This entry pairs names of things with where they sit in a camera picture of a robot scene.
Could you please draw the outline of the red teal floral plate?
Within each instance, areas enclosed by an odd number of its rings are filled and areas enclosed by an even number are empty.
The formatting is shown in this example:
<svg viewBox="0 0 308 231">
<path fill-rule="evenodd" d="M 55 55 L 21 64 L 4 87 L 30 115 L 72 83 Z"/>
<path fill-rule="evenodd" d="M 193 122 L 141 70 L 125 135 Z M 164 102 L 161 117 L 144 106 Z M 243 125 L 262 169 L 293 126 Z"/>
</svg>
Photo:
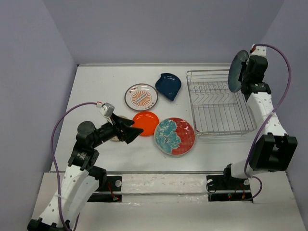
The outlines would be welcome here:
<svg viewBox="0 0 308 231">
<path fill-rule="evenodd" d="M 167 155 L 181 156 L 195 144 L 195 132 L 184 119 L 171 117 L 161 121 L 154 131 L 154 141 Z"/>
</svg>

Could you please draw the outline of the small cream plate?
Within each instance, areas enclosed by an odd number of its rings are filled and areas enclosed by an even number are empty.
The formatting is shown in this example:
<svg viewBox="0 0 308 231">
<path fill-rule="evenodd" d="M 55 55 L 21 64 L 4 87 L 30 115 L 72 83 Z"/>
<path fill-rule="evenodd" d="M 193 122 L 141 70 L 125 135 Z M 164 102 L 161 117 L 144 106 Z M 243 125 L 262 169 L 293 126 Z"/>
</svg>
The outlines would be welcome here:
<svg viewBox="0 0 308 231">
<path fill-rule="evenodd" d="M 127 119 L 127 117 L 126 117 L 126 116 L 123 116 L 123 115 L 120 115 L 119 117 L 120 117 L 120 118 L 123 118 L 123 119 Z M 118 139 L 118 137 L 117 137 L 117 136 L 115 136 L 115 137 L 111 138 L 111 140 L 110 140 L 110 141 L 120 142 L 120 140 Z"/>
</svg>

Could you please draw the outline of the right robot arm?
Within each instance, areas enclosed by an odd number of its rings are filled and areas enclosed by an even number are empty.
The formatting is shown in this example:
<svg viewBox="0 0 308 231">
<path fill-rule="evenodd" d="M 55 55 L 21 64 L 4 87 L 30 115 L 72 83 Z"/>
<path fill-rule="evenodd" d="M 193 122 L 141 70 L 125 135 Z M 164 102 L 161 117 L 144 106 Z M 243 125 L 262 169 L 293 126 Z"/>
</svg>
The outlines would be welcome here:
<svg viewBox="0 0 308 231">
<path fill-rule="evenodd" d="M 296 137 L 287 134 L 273 112 L 271 89 L 263 82 L 267 67 L 264 56 L 249 55 L 245 50 L 239 51 L 231 63 L 228 87 L 231 92 L 242 93 L 259 131 L 247 159 L 224 169 L 221 182 L 225 188 L 232 189 L 239 179 L 261 172 L 285 171 L 297 148 Z"/>
</svg>

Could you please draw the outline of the dark blue leaf dish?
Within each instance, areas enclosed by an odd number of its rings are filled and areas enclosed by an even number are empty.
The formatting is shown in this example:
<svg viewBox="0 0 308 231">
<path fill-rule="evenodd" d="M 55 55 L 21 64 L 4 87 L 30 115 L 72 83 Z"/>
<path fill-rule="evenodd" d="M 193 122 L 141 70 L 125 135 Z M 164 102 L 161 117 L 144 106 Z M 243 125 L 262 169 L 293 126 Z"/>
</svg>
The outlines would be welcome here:
<svg viewBox="0 0 308 231">
<path fill-rule="evenodd" d="M 171 73 L 161 73 L 160 78 L 155 83 L 156 90 L 171 101 L 175 100 L 181 86 L 181 80 Z"/>
</svg>

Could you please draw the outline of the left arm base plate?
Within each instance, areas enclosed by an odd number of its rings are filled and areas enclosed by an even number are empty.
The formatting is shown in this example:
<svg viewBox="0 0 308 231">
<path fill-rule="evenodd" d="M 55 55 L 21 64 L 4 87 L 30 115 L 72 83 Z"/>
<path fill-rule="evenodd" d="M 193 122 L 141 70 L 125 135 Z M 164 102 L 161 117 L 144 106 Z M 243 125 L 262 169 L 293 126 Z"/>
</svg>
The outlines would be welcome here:
<svg viewBox="0 0 308 231">
<path fill-rule="evenodd" d="M 99 188 L 88 199 L 89 203 L 120 203 L 122 202 L 122 177 L 117 175 L 107 176 L 104 185 Z"/>
</svg>

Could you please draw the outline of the dark teal speckled plate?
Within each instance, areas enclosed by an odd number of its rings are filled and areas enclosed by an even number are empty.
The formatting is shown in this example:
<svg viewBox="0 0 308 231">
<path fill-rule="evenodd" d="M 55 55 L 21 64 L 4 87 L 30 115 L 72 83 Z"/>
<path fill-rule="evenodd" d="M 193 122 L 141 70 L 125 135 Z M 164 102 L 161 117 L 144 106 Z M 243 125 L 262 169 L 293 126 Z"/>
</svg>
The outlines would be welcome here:
<svg viewBox="0 0 308 231">
<path fill-rule="evenodd" d="M 248 58 L 249 54 L 246 50 L 240 50 L 233 58 L 228 73 L 228 87 L 231 92 L 238 92 L 241 89 L 242 82 L 239 79 Z"/>
</svg>

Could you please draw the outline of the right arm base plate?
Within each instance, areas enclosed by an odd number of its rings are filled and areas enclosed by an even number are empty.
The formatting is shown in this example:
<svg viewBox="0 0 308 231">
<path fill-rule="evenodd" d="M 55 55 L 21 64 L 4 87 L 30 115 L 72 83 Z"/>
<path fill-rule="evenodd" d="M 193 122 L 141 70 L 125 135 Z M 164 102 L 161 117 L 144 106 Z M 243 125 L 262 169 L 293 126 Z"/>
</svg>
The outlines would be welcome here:
<svg viewBox="0 0 308 231">
<path fill-rule="evenodd" d="M 248 179 L 227 180 L 223 175 L 207 175 L 205 188 L 209 202 L 253 201 Z"/>
</svg>

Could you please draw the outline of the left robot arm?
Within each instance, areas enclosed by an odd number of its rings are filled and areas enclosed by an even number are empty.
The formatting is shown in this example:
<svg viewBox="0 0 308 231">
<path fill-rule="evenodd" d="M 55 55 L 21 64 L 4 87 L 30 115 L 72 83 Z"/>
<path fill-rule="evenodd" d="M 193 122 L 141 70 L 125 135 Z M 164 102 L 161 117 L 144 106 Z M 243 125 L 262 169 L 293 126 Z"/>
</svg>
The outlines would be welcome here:
<svg viewBox="0 0 308 231">
<path fill-rule="evenodd" d="M 76 143 L 68 160 L 61 184 L 38 219 L 32 219 L 29 231 L 74 231 L 79 214 L 96 190 L 106 186 L 106 171 L 94 164 L 99 156 L 96 147 L 118 137 L 126 144 L 134 141 L 143 129 L 134 121 L 112 114 L 109 121 L 96 128 L 84 121 L 77 128 Z"/>
</svg>

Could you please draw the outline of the orange plastic plate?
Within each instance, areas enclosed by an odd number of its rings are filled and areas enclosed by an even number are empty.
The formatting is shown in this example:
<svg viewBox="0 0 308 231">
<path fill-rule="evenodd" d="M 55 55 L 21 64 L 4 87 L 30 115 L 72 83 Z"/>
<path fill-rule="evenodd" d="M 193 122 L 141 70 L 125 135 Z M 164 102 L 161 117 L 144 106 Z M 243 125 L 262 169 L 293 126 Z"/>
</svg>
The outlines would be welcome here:
<svg viewBox="0 0 308 231">
<path fill-rule="evenodd" d="M 158 116 L 150 111 L 137 113 L 133 117 L 133 121 L 133 127 L 143 129 L 141 136 L 144 137 L 153 135 L 157 125 L 159 124 Z"/>
</svg>

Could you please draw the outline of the white plate orange sunburst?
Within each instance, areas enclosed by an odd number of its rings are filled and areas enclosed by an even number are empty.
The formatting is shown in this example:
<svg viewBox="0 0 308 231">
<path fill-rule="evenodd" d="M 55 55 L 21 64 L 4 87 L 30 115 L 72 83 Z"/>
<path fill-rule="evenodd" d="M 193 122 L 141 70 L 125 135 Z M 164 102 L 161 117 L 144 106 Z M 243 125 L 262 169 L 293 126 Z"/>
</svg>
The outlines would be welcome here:
<svg viewBox="0 0 308 231">
<path fill-rule="evenodd" d="M 148 111 L 157 104 L 158 92 L 149 84 L 135 84 L 127 89 L 124 101 L 132 110 Z"/>
</svg>

